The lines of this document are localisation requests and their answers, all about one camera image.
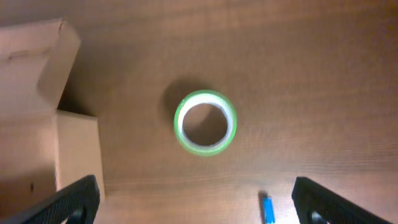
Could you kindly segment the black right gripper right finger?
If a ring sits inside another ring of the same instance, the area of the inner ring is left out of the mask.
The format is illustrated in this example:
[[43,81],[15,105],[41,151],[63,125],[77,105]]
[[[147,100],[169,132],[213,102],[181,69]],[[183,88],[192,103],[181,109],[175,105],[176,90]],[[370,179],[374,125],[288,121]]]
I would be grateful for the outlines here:
[[307,177],[296,178],[292,200],[301,224],[389,223]]

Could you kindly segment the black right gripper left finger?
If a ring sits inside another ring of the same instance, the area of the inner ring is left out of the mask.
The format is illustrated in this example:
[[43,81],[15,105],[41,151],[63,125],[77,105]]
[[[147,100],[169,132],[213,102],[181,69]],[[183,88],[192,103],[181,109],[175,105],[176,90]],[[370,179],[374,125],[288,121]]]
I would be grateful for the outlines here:
[[90,174],[1,223],[93,224],[99,204],[100,190],[95,175]]

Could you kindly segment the blue marker pen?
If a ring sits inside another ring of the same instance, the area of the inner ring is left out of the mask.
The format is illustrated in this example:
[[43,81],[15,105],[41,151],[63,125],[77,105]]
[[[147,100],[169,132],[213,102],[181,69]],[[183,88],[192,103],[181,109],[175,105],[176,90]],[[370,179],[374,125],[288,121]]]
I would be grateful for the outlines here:
[[262,220],[264,224],[274,224],[275,215],[272,199],[270,197],[261,198]]

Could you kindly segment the green tape roll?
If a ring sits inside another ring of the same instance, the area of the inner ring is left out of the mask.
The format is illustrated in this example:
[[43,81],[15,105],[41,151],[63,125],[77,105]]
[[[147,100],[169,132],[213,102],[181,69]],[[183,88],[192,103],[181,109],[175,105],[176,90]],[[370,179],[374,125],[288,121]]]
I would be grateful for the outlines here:
[[226,149],[237,130],[233,104],[221,93],[198,90],[177,106],[174,131],[179,143],[199,156],[214,156]]

